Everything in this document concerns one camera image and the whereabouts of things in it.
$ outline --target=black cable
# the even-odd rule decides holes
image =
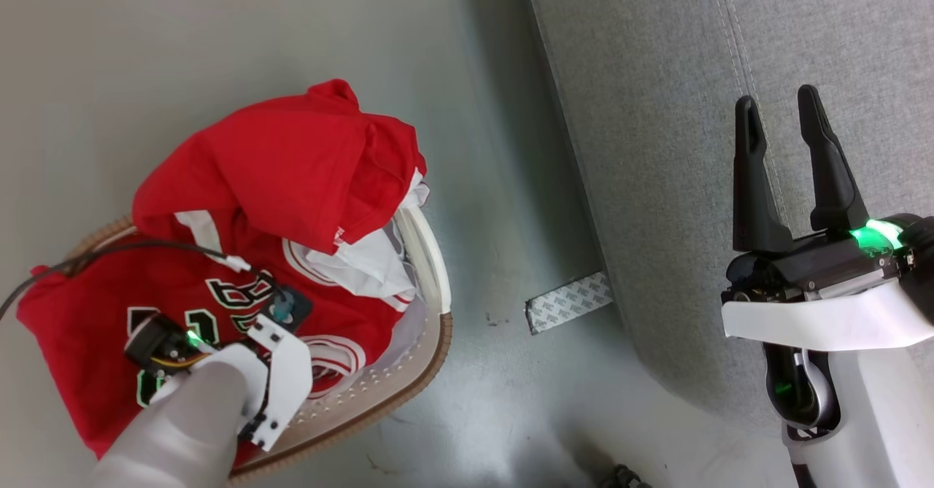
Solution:
[[[184,251],[200,252],[200,253],[204,253],[204,255],[210,255],[216,258],[227,258],[227,255],[225,255],[225,253],[220,252],[220,251],[215,251],[214,249],[208,249],[207,247],[201,247],[200,245],[184,244],[184,243],[170,242],[170,241],[138,241],[138,242],[129,243],[129,244],[121,244],[121,245],[106,247],[103,249],[97,249],[97,251],[85,252],[84,255],[78,255],[74,258],[69,258],[68,260],[64,262],[60,262],[59,264],[51,266],[50,268],[37,274],[36,276],[33,276],[30,279],[27,279],[23,283],[20,283],[20,285],[18,285],[16,289],[14,289],[13,292],[10,293],[9,296],[7,296],[7,299],[3,301],[3,305],[0,306],[0,319],[3,319],[4,315],[7,314],[7,309],[9,309],[10,306],[13,305],[13,302],[16,302],[16,299],[19,298],[20,295],[23,294],[23,292],[29,289],[29,287],[32,286],[34,283],[39,282],[41,281],[41,279],[46,278],[46,276],[53,275],[54,273],[57,273],[59,271],[63,271],[64,269],[70,268],[70,266],[73,266],[74,264],[80,264],[81,262],[87,262],[89,260],[93,260],[94,258],[97,258],[98,256],[110,255],[110,253],[113,253],[113,252],[130,251],[130,249],[139,249],[139,248],[144,248],[144,247],[171,247],[175,249],[183,249]],[[260,270],[256,268],[250,268],[250,273],[255,275],[256,278],[266,281],[266,283],[268,283],[271,286],[271,288],[273,288],[274,293],[277,293],[279,296],[281,296],[281,298],[285,298],[285,293],[282,291],[281,288],[279,288],[278,284],[276,283],[276,279],[271,278],[271,276],[269,275],[263,274],[263,272],[260,272]]]

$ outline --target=yellow wire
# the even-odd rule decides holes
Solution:
[[[168,360],[163,360],[160,358],[153,357],[153,362],[158,365],[164,365],[166,368],[190,368],[195,365],[198,361],[208,358],[208,354],[196,356],[193,359],[186,360],[185,362],[171,362]]]

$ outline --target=stitching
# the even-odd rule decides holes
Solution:
[[[738,41],[740,42],[741,46],[743,46],[743,54],[746,56],[746,70],[749,71],[749,81],[752,85],[753,99],[756,100],[756,102],[760,102],[760,97],[758,96],[758,92],[756,91],[756,78],[754,78],[753,76],[753,69],[749,62],[749,50],[746,49],[746,40],[743,37],[743,26],[740,24],[740,15],[736,13],[736,3],[733,0],[724,0],[724,1],[726,1],[727,7],[733,10],[733,19],[736,20],[736,31],[738,33]],[[743,66],[743,57],[740,57],[740,66]],[[768,146],[768,129],[766,128],[764,118],[762,118],[762,133],[764,133],[765,135],[764,138],[765,138],[765,143],[767,147],[766,152],[768,152],[768,149],[770,149],[771,147]],[[781,216],[786,217],[787,212],[785,211],[785,208],[784,208],[784,196],[781,194],[781,183],[779,183],[778,181],[778,169],[775,166],[775,157],[774,155],[771,155],[770,153],[767,153],[767,157],[768,157],[768,163],[771,165],[771,172],[773,172],[773,176],[769,176],[768,178],[770,179],[770,184],[771,184],[771,181],[773,181],[774,179],[775,193],[778,196],[779,213]]]
[[[730,36],[727,35],[727,22],[723,18],[723,7],[720,6],[720,0],[714,0],[717,2],[717,13],[720,14],[720,25],[723,27],[723,39],[727,42],[727,53],[730,55],[730,62],[733,63],[733,78],[736,80],[736,90],[740,92],[740,96],[743,95],[743,85],[740,83],[740,74],[736,69],[736,60],[733,59],[733,48],[730,46]]]

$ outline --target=white cloth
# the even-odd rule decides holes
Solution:
[[[421,173],[416,170],[400,209],[421,206],[428,199],[429,188],[421,179]],[[401,296],[407,298],[407,304],[414,295],[414,283],[403,265],[404,249],[401,241],[396,238],[396,242],[393,242],[390,235],[396,236],[392,222],[360,241],[341,243],[334,255],[308,249],[304,259],[314,272],[354,295],[374,298]]]

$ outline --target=laundry basket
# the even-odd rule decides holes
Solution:
[[[341,394],[307,401],[270,452],[234,468],[231,484],[275,471],[353,435],[413,398],[440,371],[452,326],[444,259],[421,209],[400,209],[393,219],[428,309],[418,342],[392,368],[370,369]],[[88,236],[68,257],[100,249],[134,231],[133,222],[123,218]],[[71,274],[81,269],[74,266]]]

